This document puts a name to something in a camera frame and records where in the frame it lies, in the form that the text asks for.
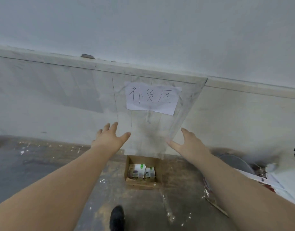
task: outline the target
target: black shoe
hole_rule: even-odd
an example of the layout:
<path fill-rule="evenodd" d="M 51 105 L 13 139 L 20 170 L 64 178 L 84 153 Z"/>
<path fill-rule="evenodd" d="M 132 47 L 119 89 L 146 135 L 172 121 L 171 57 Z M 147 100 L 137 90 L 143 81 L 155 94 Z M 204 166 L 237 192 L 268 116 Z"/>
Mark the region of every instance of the black shoe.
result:
<path fill-rule="evenodd" d="M 110 230 L 124 231 L 124 224 L 125 224 L 124 210 L 121 205 L 118 205 L 111 212 Z"/>

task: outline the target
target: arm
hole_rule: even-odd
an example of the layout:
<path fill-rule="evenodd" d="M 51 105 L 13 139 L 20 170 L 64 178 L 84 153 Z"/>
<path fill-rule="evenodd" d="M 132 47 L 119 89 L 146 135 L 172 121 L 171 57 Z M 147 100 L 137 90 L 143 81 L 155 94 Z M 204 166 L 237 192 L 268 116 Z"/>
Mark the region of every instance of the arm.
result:
<path fill-rule="evenodd" d="M 239 230 L 295 230 L 295 204 L 272 193 L 212 155 L 182 128 L 184 144 L 168 145 L 196 166 Z"/>
<path fill-rule="evenodd" d="M 95 183 L 130 137 L 118 123 L 99 130 L 91 149 L 0 204 L 0 230 L 73 230 Z"/>

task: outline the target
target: white paper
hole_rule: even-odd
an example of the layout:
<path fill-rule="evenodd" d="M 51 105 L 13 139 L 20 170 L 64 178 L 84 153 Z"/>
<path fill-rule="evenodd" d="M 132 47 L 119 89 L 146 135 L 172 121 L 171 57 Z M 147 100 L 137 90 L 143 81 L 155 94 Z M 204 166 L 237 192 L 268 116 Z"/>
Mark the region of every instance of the white paper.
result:
<path fill-rule="evenodd" d="M 151 110 L 173 115 L 179 100 L 180 87 L 125 82 L 126 108 Z"/>

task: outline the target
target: right hand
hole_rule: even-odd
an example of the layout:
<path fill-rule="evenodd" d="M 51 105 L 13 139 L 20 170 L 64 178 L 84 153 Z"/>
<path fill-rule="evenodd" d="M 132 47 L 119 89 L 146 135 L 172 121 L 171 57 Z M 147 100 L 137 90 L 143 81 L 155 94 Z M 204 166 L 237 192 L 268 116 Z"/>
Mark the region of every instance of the right hand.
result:
<path fill-rule="evenodd" d="M 180 145 L 174 141 L 169 141 L 167 144 L 175 151 L 181 154 L 190 163 L 198 163 L 203 156 L 210 154 L 209 149 L 199 140 L 194 133 L 189 132 L 185 128 L 181 131 L 184 135 L 184 144 Z"/>

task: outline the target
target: hand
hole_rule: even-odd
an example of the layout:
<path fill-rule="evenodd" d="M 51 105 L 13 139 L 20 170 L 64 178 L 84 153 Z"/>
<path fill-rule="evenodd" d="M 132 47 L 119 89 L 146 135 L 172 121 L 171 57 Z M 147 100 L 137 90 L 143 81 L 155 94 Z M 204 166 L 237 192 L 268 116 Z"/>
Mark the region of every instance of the hand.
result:
<path fill-rule="evenodd" d="M 199 140 L 194 133 L 189 132 L 185 128 L 182 128 L 181 131 L 184 135 L 184 144 L 180 145 L 174 141 L 167 142 L 170 147 L 175 151 L 181 154 L 186 160 L 190 163 L 195 164 L 199 163 L 202 156 L 210 154 L 209 149 Z"/>
<path fill-rule="evenodd" d="M 92 141 L 91 148 L 95 146 L 105 146 L 114 155 L 123 146 L 123 144 L 129 139 L 130 132 L 126 132 L 121 137 L 117 137 L 115 132 L 118 127 L 118 122 L 112 124 L 106 124 L 103 129 L 100 129 L 96 134 L 96 139 Z"/>

